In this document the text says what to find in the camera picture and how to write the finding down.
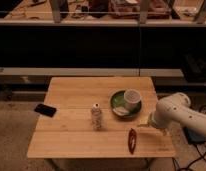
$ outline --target floor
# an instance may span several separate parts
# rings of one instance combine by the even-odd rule
[[[7,96],[5,91],[0,92],[0,171],[52,171],[45,160],[26,157],[29,141],[38,118],[38,114],[33,110],[38,103],[43,101],[44,96],[44,91],[16,91],[12,96]],[[206,96],[195,95],[192,101],[196,104],[206,104]],[[181,167],[186,167],[199,157],[198,153],[192,145],[188,145],[180,124],[172,123],[169,131],[176,148],[176,159]],[[145,165],[143,159],[56,159],[55,162],[64,170],[69,171],[135,171],[141,170],[139,168]],[[206,162],[199,161],[191,168],[195,171],[206,171]],[[152,163],[150,170],[172,171],[174,170],[172,159],[159,158]]]

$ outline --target cable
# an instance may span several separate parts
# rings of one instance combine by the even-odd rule
[[[199,151],[199,149],[198,149],[198,147],[197,147],[196,144],[194,144],[194,147],[197,149],[200,157],[198,157],[198,158],[195,159],[194,161],[190,162],[190,163],[187,165],[187,167],[180,168],[180,167],[179,167],[179,163],[177,162],[177,160],[176,160],[175,158],[172,158],[173,163],[174,163],[174,168],[175,168],[176,171],[193,171],[190,167],[191,167],[194,163],[196,163],[197,161],[202,160],[202,159],[203,159],[204,161],[206,160],[206,159],[205,159],[205,156],[206,156],[206,145],[204,144],[205,152],[204,152],[203,154],[200,153],[200,151]]]
[[[198,151],[199,155],[203,157],[202,159],[206,162],[206,158],[205,158],[205,156],[203,156],[203,154],[199,151],[198,146],[197,146],[197,145],[194,145],[194,147],[195,147],[196,150]]]

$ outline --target wooden table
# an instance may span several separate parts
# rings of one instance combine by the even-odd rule
[[[110,108],[111,96],[125,89],[137,89],[142,109],[130,121],[120,120]],[[94,131],[90,109],[99,103],[103,129]],[[170,134],[164,135],[147,123],[155,110],[157,95],[149,77],[54,77],[44,104],[57,108],[53,118],[39,116],[31,139],[29,158],[144,158],[173,157]],[[137,131],[134,154],[128,150],[128,132]]]

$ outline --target table leg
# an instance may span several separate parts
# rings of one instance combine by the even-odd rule
[[[48,164],[55,170],[55,171],[63,171],[54,161],[53,159],[45,159]]]
[[[145,158],[146,165],[145,165],[144,167],[142,167],[141,169],[143,169],[143,170],[149,170],[150,167],[151,167],[151,165],[152,165],[152,163],[155,161],[155,159],[156,159],[156,158],[149,158],[149,159]]]

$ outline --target bottle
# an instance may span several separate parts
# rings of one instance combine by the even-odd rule
[[[91,118],[94,130],[99,131],[102,128],[102,111],[98,103],[95,103],[91,109]]]

